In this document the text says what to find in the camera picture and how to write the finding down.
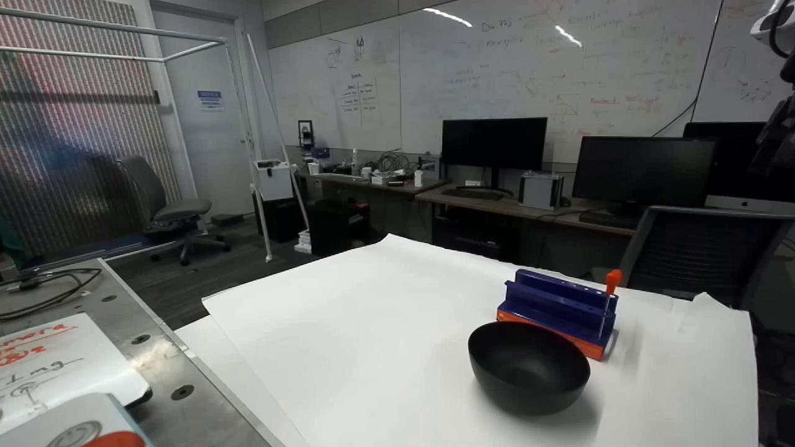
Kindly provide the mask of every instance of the black bowl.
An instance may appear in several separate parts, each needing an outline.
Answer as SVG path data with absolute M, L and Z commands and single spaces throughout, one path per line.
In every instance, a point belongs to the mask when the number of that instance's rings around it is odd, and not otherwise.
M 470 335 L 470 362 L 497 406 L 527 416 L 569 407 L 590 377 L 586 356 L 565 339 L 522 324 L 476 327 Z

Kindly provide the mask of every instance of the white tablecloth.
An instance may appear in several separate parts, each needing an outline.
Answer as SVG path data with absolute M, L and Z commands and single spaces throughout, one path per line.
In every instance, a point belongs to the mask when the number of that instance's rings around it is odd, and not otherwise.
M 179 331 L 285 445 L 752 447 L 747 312 L 621 288 L 619 344 L 575 406 L 512 417 L 484 399 L 470 334 L 517 267 L 386 236 L 206 299 Z

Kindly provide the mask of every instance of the whiteboard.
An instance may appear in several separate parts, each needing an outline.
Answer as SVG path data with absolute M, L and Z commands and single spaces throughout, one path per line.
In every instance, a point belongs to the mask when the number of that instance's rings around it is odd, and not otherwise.
M 719 23 L 730 28 L 718 38 L 727 44 L 718 42 L 712 60 L 730 62 L 719 78 L 709 72 L 703 96 L 719 96 L 718 109 L 758 116 L 774 100 L 768 74 L 774 62 L 754 57 L 762 88 L 754 74 L 742 74 L 737 57 L 768 51 L 747 36 L 758 8 L 739 3 L 727 0 L 723 10 Z M 328 147 L 431 155 L 439 151 L 442 120 L 548 116 L 545 161 L 575 161 L 583 135 L 652 135 L 694 100 L 718 6 L 446 3 L 439 10 L 472 28 L 412 13 L 270 51 L 275 109 L 287 144 L 294 144 L 294 121 L 313 120 Z M 747 41 L 747 51 L 724 57 L 735 41 Z M 737 83 L 747 95 L 719 95 Z

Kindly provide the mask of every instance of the computer monitor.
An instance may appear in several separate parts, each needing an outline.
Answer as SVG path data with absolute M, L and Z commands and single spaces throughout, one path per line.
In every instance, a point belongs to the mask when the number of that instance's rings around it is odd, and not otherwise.
M 543 165 L 545 116 L 442 125 L 442 165 L 533 170 Z
M 635 212 L 650 204 L 703 207 L 712 142 L 583 136 L 574 197 Z
M 795 172 L 749 173 L 762 121 L 691 121 L 686 139 L 714 142 L 704 204 L 714 209 L 795 212 Z

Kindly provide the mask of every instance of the office chair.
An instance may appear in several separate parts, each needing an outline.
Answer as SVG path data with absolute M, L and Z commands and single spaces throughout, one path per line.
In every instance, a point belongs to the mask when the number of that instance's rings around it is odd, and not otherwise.
M 621 272 L 627 288 L 693 299 L 704 291 L 730 309 L 749 309 L 762 268 L 793 216 L 650 207 Z
M 138 222 L 144 226 L 144 233 L 162 233 L 162 231 L 179 231 L 181 233 L 181 249 L 179 249 L 179 264 L 190 264 L 190 247 L 211 247 L 229 250 L 229 244 L 211 231 L 198 231 L 198 218 L 207 213 L 207 201 L 176 201 L 166 204 L 166 192 L 140 156 L 122 156 L 117 160 L 117 166 L 122 172 L 124 185 L 132 192 L 132 200 L 135 201 Z

